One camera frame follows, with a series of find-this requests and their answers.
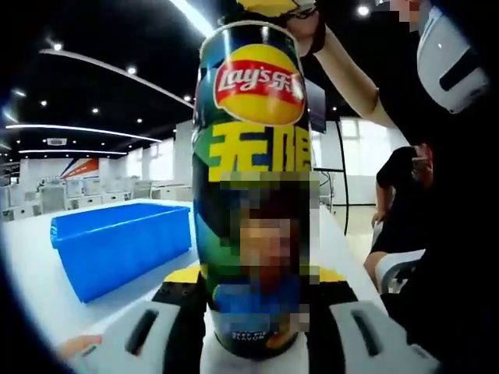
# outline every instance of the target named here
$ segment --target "person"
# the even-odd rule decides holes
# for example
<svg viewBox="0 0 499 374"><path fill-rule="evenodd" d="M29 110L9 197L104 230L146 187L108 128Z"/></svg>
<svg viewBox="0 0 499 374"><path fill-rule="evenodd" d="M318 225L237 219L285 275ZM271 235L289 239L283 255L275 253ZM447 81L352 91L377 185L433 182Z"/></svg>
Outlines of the person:
<svg viewBox="0 0 499 374"><path fill-rule="evenodd" d="M494 57L485 41L486 36L491 35L487 25L494 24L492 19L490 23L485 23L489 15L480 7L468 6L464 12L464 7L451 7L450 2L443 0L432 1L433 4L436 2L438 5L444 3L446 11L459 27L457 30L465 32L472 46L483 53L474 55L478 56L477 65L487 69L487 73L495 72L494 66L497 64L491 62L497 61L497 57ZM410 4L404 0L394 0L392 5L402 14L408 15L409 12L410 20L415 23L419 20L421 5L425 3L429 4L420 0L411 0ZM480 27L470 22L477 19L481 19ZM476 122L477 116L495 113L497 105L494 105L494 92L454 115L427 93L419 79L416 58L407 62L407 79L399 86L377 86L352 60L318 11L307 18L291 18L287 28L298 40L300 54L315 56L330 81L357 114L380 125L398 127L411 144L416 144L415 139L423 138L431 147L434 154L434 182L428 194L431 210L427 215L426 252L400 294L388 295L384 303L390 316L407 330L411 341L420 344L440 360L455 365L456 369L467 368L476 372L477 367L483 368L478 357L493 357L487 343L490 311L478 301L463 305L460 301L466 291L456 285L461 284L466 271L481 272L473 276L466 273L466 277L480 279L483 276L485 264L479 256L469 252L478 245L480 239L477 234L481 229L476 221L466 221L466 229L456 234L456 230L463 225L462 210L456 205L455 199L455 177L462 173L462 162L458 162L456 153L448 147L464 142L460 136L466 134L465 130ZM415 45L414 56L417 55L417 48ZM487 157L486 151L490 149L484 146L480 153ZM476 288L474 292L487 294ZM463 347L463 337L480 343L474 347Z"/></svg>
<svg viewBox="0 0 499 374"><path fill-rule="evenodd" d="M432 166L426 144L404 146L377 173L377 212L371 224L383 226L364 263L375 285L376 265L387 254L426 248L426 195L433 182Z"/></svg>

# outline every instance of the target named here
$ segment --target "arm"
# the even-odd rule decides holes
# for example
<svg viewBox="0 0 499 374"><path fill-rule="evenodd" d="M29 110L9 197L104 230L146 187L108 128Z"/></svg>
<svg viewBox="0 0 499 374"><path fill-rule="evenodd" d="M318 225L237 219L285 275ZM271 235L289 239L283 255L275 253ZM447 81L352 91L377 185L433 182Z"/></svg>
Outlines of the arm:
<svg viewBox="0 0 499 374"><path fill-rule="evenodd" d="M357 66L328 28L326 28L324 48L315 56L353 110L361 117L379 125L396 127L381 104L373 80Z"/></svg>
<svg viewBox="0 0 499 374"><path fill-rule="evenodd" d="M376 182L376 200L377 200L377 213L384 216L390 208L391 198L393 197L393 188L391 186L381 187Z"/></svg>

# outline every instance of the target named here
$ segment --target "desk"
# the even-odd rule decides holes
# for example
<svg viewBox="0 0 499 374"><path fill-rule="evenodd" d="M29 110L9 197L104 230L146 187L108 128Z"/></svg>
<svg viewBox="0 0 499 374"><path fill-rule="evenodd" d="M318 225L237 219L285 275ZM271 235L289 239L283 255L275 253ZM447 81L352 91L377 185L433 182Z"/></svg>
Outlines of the desk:
<svg viewBox="0 0 499 374"><path fill-rule="evenodd" d="M63 214L132 203L192 207L192 203L178 201L135 199L117 204L51 213L4 225L7 266L16 280L16 290L24 301L30 316L39 326L40 332L50 344L60 344L83 331L102 332L133 303L139 300L150 300L166 275L196 262L196 244L193 240L191 250L179 258L144 274L88 305L80 303L64 273L57 251L51 247L49 230L51 219ZM189 219L191 236L194 238L192 214ZM321 206L320 209L310 211L310 220L311 263L320 264L343 274L359 300L372 301L385 310L362 264L349 251L348 242L334 217Z"/></svg>

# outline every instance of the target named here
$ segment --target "black shirt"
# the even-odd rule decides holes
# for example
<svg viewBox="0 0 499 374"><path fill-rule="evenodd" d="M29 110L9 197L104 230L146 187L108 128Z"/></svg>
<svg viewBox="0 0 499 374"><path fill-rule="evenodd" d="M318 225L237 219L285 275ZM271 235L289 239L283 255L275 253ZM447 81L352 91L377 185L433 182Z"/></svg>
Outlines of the black shirt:
<svg viewBox="0 0 499 374"><path fill-rule="evenodd" d="M391 216L419 219L422 213L425 190L412 176L414 157L417 157L417 153L413 147L398 148L376 175L377 184L381 188L395 189L395 197L390 207Z"/></svg>
<svg viewBox="0 0 499 374"><path fill-rule="evenodd" d="M473 150L471 146L479 141L475 134L490 129L482 118L494 117L497 104L490 96L459 114L448 113L421 85L416 49L417 45L406 78L380 87L380 101L406 139L411 144L428 143L434 152L429 243L400 299L405 305L405 328L416 341L462 369L480 362L478 357L489 347L486 278L490 261L481 250L487 247L486 231L477 208L487 196L487 181L478 179L480 168L493 164L494 152L485 143ZM466 176L469 184L463 179ZM473 196L475 203L464 207L463 193Z"/></svg>

